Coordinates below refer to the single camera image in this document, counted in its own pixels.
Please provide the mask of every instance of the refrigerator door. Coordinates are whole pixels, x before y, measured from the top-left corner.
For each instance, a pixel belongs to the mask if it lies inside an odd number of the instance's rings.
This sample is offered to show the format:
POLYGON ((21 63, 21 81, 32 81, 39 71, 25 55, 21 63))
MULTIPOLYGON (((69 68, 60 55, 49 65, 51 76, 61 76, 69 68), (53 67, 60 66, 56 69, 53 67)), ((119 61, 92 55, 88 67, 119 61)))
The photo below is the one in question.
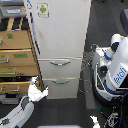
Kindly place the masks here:
POLYGON ((91 0, 24 0, 24 4, 38 59, 82 56, 91 0))

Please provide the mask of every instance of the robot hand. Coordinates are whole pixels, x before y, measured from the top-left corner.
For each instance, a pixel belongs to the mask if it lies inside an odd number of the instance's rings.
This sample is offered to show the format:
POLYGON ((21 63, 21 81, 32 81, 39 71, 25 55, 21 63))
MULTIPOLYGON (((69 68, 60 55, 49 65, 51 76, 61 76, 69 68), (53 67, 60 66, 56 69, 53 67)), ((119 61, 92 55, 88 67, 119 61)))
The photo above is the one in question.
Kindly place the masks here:
POLYGON ((28 89, 28 96, 30 101, 39 101, 43 97, 48 96, 48 87, 41 92, 35 85, 35 82, 37 80, 37 77, 33 77, 28 89))

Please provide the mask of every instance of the cable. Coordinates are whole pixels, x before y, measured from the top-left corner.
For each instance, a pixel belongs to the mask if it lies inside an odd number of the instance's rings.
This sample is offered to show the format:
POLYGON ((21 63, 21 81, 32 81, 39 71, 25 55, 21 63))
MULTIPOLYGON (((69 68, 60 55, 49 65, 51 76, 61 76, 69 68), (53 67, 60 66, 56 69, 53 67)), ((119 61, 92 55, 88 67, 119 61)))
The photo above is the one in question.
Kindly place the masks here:
POLYGON ((88 68, 89 66, 91 66, 92 58, 93 58, 93 56, 91 56, 85 52, 83 53, 81 70, 84 70, 84 69, 88 68))
MULTIPOLYGON (((92 84, 91 84, 91 82, 90 82, 89 80, 84 80, 84 81, 90 83, 91 86, 90 86, 89 89, 91 90, 91 89, 92 89, 92 84)), ((88 90, 87 90, 87 91, 82 91, 82 90, 80 89, 80 86, 79 86, 78 89, 79 89, 79 91, 82 92, 82 93, 87 93, 87 92, 89 92, 88 90)))
POLYGON ((123 102, 124 102, 124 98, 125 98, 125 96, 127 95, 127 93, 128 93, 128 89, 125 91, 124 96, 123 96, 123 98, 122 98, 122 100, 121 100, 120 122, 119 122, 119 126, 118 126, 118 128, 120 128, 120 125, 121 125, 123 102))
POLYGON ((118 123, 118 113, 112 113, 104 124, 104 128, 106 128, 107 124, 109 127, 113 128, 118 123))

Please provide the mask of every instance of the sticker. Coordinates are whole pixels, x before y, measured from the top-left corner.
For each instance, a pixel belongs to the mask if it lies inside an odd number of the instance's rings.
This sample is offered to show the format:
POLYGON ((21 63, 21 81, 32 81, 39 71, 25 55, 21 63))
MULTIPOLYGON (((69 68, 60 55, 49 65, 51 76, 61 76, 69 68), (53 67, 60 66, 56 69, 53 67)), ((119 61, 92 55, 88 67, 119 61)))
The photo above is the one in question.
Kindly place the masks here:
POLYGON ((13 54, 14 58, 27 58, 27 54, 26 53, 22 53, 22 54, 13 54))
POLYGON ((9 14, 20 14, 20 9, 7 10, 9 14))
POLYGON ((12 34, 7 34, 8 38, 9 39, 12 39, 13 38, 13 35, 12 34))
POLYGON ((37 4, 38 16, 42 18, 49 17, 48 4, 37 4))
POLYGON ((2 88, 6 88, 5 86, 2 86, 2 88))
POLYGON ((9 70, 12 70, 13 68, 8 68, 9 70))
POLYGON ((1 58, 6 58, 6 56, 5 55, 1 55, 1 58))

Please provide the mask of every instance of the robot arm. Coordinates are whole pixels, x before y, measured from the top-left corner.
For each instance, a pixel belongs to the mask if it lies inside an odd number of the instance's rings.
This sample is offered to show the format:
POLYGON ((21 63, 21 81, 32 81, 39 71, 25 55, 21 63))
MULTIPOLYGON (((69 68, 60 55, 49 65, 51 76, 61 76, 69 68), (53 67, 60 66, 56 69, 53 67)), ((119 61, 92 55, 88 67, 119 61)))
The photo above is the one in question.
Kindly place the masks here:
POLYGON ((6 117, 0 119, 0 128, 21 128, 34 111, 32 101, 39 101, 48 95, 48 87, 41 92, 35 85, 36 80, 37 77, 32 77, 28 89, 28 96, 23 96, 19 105, 6 117))
POLYGON ((22 97, 19 105, 6 117, 0 119, 0 128, 21 128, 34 110, 34 104, 28 96, 22 97))
POLYGON ((107 50, 102 49, 104 56, 100 58, 100 68, 101 70, 106 70, 109 68, 109 65, 111 64, 111 60, 113 58, 113 55, 115 54, 118 45, 120 42, 124 39, 123 36, 120 34, 114 34, 111 38, 111 46, 108 47, 107 50))

